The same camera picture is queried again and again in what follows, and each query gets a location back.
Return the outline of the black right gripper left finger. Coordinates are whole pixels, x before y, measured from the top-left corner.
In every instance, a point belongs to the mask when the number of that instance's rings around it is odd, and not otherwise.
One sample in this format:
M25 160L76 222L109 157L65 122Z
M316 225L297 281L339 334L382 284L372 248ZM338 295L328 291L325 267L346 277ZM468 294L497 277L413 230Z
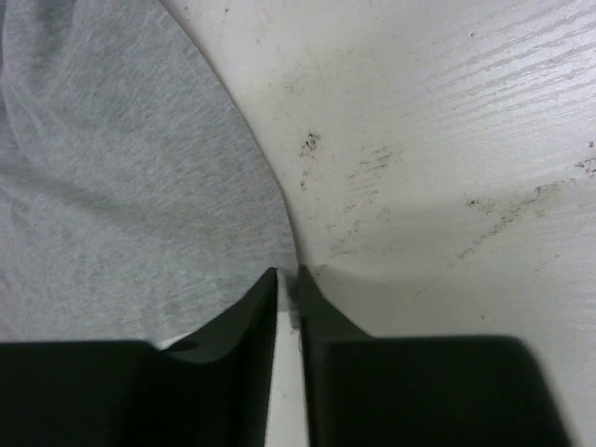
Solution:
M261 446L278 276L173 345L71 341L1 346L5 446Z

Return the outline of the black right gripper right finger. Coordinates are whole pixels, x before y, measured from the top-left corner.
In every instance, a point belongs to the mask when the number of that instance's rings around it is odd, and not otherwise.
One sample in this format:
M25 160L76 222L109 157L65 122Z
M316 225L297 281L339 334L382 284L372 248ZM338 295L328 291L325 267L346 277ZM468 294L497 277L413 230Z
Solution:
M313 446L568 446L533 353L502 335L375 337L301 266L298 305Z

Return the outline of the grey tank top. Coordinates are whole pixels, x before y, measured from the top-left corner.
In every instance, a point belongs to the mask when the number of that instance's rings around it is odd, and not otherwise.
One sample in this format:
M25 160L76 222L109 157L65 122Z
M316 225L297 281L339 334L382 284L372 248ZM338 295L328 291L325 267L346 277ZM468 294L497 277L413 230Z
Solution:
M158 1L10 1L1 72L1 338L192 332L297 272L278 183Z

